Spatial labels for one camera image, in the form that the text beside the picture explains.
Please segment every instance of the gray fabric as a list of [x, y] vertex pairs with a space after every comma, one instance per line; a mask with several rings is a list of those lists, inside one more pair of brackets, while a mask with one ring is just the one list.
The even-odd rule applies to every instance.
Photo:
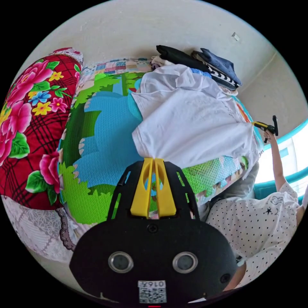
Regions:
[[259, 171], [259, 162], [257, 161], [251, 171], [249, 172], [246, 179], [239, 179], [232, 185], [230, 185], [226, 190], [220, 193], [218, 196], [221, 199], [231, 198], [231, 197], [239, 197], [242, 199], [247, 198], [250, 192], [253, 189], [254, 182], [256, 181], [256, 177]]
[[259, 171], [259, 162], [257, 161], [255, 165], [252, 167], [251, 171], [249, 172], [248, 176], [243, 180], [239, 179], [231, 186], [229, 186], [226, 190], [215, 196], [212, 200], [208, 201], [202, 207], [202, 211], [200, 214], [200, 220], [206, 221], [208, 218], [209, 212], [213, 205], [219, 201], [226, 198], [231, 197], [239, 197], [245, 199], [253, 190], [254, 183], [256, 181], [256, 177]]

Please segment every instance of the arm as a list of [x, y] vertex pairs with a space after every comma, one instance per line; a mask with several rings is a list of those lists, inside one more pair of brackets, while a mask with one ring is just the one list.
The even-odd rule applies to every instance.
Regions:
[[272, 148], [274, 178], [275, 178], [276, 189], [277, 191], [279, 191], [280, 188], [283, 186], [283, 184], [286, 182], [286, 179], [283, 176], [283, 168], [282, 168], [282, 162], [279, 154], [277, 140], [275, 135], [273, 135], [269, 131], [264, 132], [264, 137], [268, 138]]

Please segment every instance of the floral pillow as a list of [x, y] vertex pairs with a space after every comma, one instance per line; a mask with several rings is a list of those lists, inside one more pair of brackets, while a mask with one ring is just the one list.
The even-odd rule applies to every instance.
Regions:
[[0, 195], [32, 209], [62, 206], [57, 148], [82, 61], [75, 49], [59, 49], [13, 83], [0, 113]]

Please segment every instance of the cartoon print mat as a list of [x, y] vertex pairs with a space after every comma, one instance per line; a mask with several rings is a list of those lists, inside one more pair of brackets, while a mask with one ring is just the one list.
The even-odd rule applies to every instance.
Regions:
[[[151, 71], [146, 59], [123, 59], [85, 67], [59, 144], [58, 172], [65, 208], [78, 223], [106, 220], [114, 188], [126, 167], [143, 160], [132, 132], [142, 117], [131, 93]], [[245, 158], [220, 157], [183, 170], [197, 199], [241, 177]], [[150, 211], [156, 207], [153, 178]]]

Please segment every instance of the white polka dot shirt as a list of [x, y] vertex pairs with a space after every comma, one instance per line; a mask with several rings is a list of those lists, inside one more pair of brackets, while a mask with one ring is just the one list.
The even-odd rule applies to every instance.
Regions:
[[237, 197], [218, 201], [206, 223], [229, 241], [234, 254], [246, 261], [237, 287], [262, 274], [281, 254], [296, 230], [297, 193], [288, 183], [262, 200]]

